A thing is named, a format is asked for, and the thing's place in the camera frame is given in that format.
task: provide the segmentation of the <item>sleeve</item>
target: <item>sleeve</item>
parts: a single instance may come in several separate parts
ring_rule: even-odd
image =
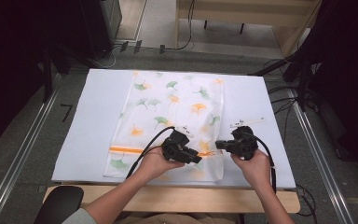
[[[97,224],[90,214],[83,208],[79,208],[69,216],[62,224]]]

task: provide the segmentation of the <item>person's left hand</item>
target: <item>person's left hand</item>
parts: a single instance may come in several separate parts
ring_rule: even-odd
[[[166,161],[162,155],[162,148],[156,147],[151,149],[141,161],[135,174],[146,177],[147,181],[155,179],[166,171],[183,167],[185,164],[179,161]]]

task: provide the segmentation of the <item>black controller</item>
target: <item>black controller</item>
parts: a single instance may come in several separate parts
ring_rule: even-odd
[[[238,127],[231,133],[234,140],[217,140],[216,147],[225,149],[227,152],[238,155],[246,161],[250,160],[255,150],[258,149],[257,140],[253,136],[253,131],[249,126]]]
[[[189,142],[187,136],[176,130],[162,143],[162,155],[165,160],[174,160],[184,163],[199,163],[202,157],[197,156],[199,152],[185,146]]]

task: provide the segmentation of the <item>fabric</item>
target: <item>fabric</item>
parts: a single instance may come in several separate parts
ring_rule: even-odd
[[[80,208],[73,213],[63,224],[95,224],[96,222],[90,214]],[[203,214],[203,213],[186,213],[186,214],[156,214],[156,213],[130,213],[123,212],[117,218],[115,224],[236,224],[240,223],[238,214]]]
[[[224,80],[168,72],[135,71],[109,149],[104,176],[126,177],[147,144],[164,128],[186,127],[189,148],[200,163],[171,170],[163,181],[215,181],[223,177],[224,156],[214,142],[223,112]],[[160,146],[172,131],[151,146]]]
[[[62,224],[97,224],[90,214],[83,208],[79,208],[69,216]]]

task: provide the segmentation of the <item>orange stripe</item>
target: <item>orange stripe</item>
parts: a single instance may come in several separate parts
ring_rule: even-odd
[[[204,157],[204,156],[213,156],[213,155],[214,155],[214,152],[210,151],[210,152],[199,152],[199,154],[197,156]]]
[[[115,152],[131,152],[141,154],[144,150],[138,148],[128,148],[128,147],[110,147],[109,151]]]
[[[128,148],[128,147],[110,147],[109,151],[112,152],[130,152],[130,153],[138,153],[141,154],[144,150],[138,148]],[[214,152],[199,152],[198,156],[206,157],[206,156],[213,156]]]

